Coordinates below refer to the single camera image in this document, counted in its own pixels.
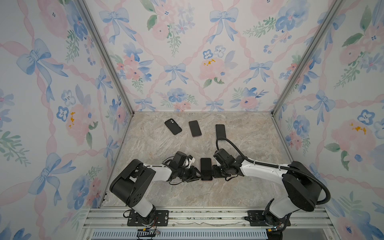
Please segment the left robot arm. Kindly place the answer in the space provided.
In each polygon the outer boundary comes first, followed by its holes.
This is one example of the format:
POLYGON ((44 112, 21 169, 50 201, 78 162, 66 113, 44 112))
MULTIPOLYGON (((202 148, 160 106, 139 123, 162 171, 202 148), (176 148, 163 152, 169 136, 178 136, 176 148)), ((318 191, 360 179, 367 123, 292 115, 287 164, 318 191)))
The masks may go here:
POLYGON ((135 159, 112 181, 110 192, 141 218, 152 219, 156 207, 145 198, 150 184, 171 183, 176 178, 182 183, 200 180, 202 173, 192 163, 189 156, 168 158, 161 165, 148 165, 135 159))

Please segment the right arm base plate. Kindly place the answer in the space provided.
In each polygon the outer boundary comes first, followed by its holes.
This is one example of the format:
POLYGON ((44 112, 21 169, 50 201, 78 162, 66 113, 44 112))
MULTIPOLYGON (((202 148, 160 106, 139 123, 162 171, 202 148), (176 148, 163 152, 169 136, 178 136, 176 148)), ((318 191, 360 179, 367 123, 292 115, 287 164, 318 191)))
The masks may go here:
POLYGON ((271 213, 264 213, 262 210, 247 211, 247 216, 244 217, 252 227, 268 227, 268 228, 283 228, 291 226, 288 216, 278 219, 271 213))

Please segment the blue phone black screen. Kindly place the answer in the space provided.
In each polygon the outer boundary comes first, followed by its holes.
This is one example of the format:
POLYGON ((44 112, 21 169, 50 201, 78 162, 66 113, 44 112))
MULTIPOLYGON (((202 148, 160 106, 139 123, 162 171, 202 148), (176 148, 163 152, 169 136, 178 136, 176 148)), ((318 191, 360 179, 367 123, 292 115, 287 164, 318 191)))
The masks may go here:
POLYGON ((216 127, 217 140, 218 141, 224 141, 227 138, 225 125, 217 124, 217 125, 215 125, 215 127, 216 127))

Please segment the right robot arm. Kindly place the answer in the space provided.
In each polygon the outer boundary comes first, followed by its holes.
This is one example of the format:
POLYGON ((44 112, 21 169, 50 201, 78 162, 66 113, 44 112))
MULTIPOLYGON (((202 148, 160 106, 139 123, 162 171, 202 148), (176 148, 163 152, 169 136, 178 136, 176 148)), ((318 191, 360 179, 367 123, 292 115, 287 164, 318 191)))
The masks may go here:
POLYGON ((288 220, 289 215, 298 210, 312 212, 318 205, 331 200, 326 185, 318 180, 300 162, 290 165, 276 165, 259 161, 229 157, 226 160, 215 157, 214 178, 227 181, 235 177, 255 177, 280 184, 285 188, 284 195, 272 199, 261 214, 248 217, 249 222, 261 222, 267 226, 278 226, 288 220))

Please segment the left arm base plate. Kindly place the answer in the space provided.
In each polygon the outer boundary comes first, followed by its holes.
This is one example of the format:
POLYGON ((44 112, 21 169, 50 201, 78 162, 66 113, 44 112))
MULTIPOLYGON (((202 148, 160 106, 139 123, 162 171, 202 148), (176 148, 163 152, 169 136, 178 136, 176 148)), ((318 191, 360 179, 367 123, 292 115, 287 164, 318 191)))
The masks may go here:
POLYGON ((154 210, 147 217, 143 217, 132 210, 127 219, 128 227, 166 227, 169 222, 169 211, 154 210))

